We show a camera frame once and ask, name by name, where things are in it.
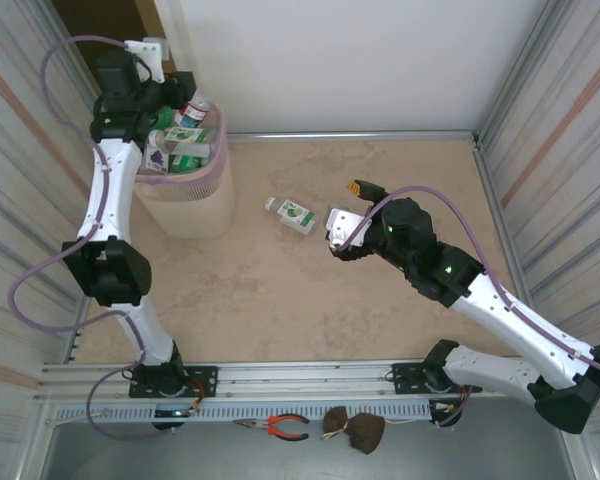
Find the purple grape label bottle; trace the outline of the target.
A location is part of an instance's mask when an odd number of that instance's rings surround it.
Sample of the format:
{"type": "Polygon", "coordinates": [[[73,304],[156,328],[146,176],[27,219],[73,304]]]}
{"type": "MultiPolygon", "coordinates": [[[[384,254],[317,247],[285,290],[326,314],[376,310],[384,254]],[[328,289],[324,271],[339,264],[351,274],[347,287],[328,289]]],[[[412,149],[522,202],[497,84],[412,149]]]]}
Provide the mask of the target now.
{"type": "Polygon", "coordinates": [[[144,152],[143,171],[148,175],[162,175],[169,172],[169,154],[164,150],[148,145],[144,152]]]}

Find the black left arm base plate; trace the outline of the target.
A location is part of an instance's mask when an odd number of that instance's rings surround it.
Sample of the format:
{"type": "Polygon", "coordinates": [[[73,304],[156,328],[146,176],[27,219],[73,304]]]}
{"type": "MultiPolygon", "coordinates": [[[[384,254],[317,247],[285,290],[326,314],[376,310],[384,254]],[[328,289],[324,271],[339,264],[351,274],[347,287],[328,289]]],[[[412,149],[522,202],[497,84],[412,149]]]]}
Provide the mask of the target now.
{"type": "Polygon", "coordinates": [[[133,399],[213,398],[219,369],[215,366],[144,366],[130,371],[128,395],[133,399]]]}

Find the brown cloth bag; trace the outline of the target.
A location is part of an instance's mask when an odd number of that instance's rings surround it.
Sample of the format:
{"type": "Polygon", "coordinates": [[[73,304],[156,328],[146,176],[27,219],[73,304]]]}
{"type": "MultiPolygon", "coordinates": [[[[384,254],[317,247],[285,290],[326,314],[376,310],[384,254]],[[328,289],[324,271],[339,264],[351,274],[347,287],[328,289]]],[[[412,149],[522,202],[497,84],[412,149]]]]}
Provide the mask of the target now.
{"type": "Polygon", "coordinates": [[[381,416],[363,412],[350,417],[344,406],[337,406],[331,408],[323,418],[322,438],[326,440],[346,434],[352,448],[369,455],[379,446],[385,425],[385,419],[381,416]]]}

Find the pink plastic waste bin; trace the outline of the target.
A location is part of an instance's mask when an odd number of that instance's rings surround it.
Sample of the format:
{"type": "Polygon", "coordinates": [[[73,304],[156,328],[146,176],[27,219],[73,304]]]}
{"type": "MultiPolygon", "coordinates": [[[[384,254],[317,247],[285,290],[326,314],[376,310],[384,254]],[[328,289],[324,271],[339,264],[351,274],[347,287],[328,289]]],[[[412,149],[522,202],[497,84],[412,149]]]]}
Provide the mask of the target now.
{"type": "Polygon", "coordinates": [[[220,107],[214,103],[196,128],[215,131],[211,154],[201,167],[184,174],[148,175],[143,160],[135,177],[135,192],[156,222],[171,237],[207,239],[223,235],[234,208],[227,132],[220,107]]]}

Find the orange handled pliers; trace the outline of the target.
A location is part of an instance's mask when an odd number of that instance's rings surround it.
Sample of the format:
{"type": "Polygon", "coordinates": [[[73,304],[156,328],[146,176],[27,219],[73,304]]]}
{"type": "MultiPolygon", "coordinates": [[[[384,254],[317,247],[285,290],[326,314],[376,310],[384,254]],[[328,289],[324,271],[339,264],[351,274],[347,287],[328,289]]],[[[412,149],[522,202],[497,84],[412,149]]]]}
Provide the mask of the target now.
{"type": "Polygon", "coordinates": [[[274,436],[280,440],[287,442],[300,442],[307,440],[309,435],[307,433],[294,434],[287,433],[280,430],[277,425],[284,421],[295,421],[302,424],[309,424],[310,421],[304,416],[294,414],[294,413],[286,413],[282,415],[269,416],[266,419],[259,418],[248,418],[248,419],[238,419],[234,420],[233,423],[236,425],[241,425],[246,428],[251,429],[259,429],[265,430],[268,435],[274,436]]]}

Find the red cap clear bottle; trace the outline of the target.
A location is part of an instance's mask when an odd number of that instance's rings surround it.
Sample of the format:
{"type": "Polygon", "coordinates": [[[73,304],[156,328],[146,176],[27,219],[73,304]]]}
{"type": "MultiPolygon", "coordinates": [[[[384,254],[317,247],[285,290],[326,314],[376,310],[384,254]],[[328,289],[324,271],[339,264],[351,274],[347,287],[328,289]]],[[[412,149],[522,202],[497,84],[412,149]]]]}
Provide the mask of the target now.
{"type": "Polygon", "coordinates": [[[206,117],[211,108],[207,101],[194,101],[191,99],[183,108],[174,113],[174,121],[178,126],[196,128],[206,117]]]}

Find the aluminium mounting rail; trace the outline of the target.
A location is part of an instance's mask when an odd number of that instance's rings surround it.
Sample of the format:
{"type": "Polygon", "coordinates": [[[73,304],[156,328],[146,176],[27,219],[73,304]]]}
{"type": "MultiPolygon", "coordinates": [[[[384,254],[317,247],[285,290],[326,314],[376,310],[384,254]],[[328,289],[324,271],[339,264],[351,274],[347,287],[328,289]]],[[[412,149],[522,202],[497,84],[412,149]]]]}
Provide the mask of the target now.
{"type": "MultiPolygon", "coordinates": [[[[392,360],[325,362],[222,362],[214,401],[287,401],[384,399],[396,395],[389,382],[392,360]]],[[[47,365],[42,368],[37,401],[77,402],[106,374],[97,388],[98,401],[128,398],[129,381],[115,371],[119,364],[47,365]]]]}

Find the aluminium frame bar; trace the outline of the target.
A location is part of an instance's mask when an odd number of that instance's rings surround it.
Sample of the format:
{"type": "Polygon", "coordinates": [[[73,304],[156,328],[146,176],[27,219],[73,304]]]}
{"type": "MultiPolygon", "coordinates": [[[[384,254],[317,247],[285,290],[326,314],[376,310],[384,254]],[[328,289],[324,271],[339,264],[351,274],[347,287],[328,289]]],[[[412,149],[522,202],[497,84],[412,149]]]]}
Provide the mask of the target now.
{"type": "Polygon", "coordinates": [[[471,131],[463,130],[400,130],[369,132],[296,132],[296,133],[234,133],[231,143],[262,142],[337,142],[337,141],[420,141],[467,140],[474,141],[471,131]]]}

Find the lime label clear bottle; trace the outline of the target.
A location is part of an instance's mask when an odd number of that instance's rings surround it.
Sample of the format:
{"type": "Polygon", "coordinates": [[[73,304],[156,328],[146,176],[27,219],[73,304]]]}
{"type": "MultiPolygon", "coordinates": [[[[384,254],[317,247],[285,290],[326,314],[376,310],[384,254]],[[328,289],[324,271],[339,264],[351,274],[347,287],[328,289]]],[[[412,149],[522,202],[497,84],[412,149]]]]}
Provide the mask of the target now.
{"type": "Polygon", "coordinates": [[[284,198],[269,197],[264,207],[281,223],[305,236],[311,233],[317,219],[314,211],[284,198]]]}
{"type": "Polygon", "coordinates": [[[148,143],[170,155],[204,158],[211,154],[214,138],[214,130],[173,126],[167,130],[152,130],[148,143]]]}

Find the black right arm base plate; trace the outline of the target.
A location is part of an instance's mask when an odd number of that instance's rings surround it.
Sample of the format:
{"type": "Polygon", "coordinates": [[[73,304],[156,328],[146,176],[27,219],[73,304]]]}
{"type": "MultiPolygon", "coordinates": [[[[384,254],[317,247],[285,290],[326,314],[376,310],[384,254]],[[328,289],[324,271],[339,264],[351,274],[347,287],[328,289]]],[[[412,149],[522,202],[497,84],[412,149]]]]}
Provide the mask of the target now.
{"type": "Polygon", "coordinates": [[[391,365],[387,379],[394,386],[396,395],[427,394],[428,387],[422,362],[401,362],[391,365]]]}

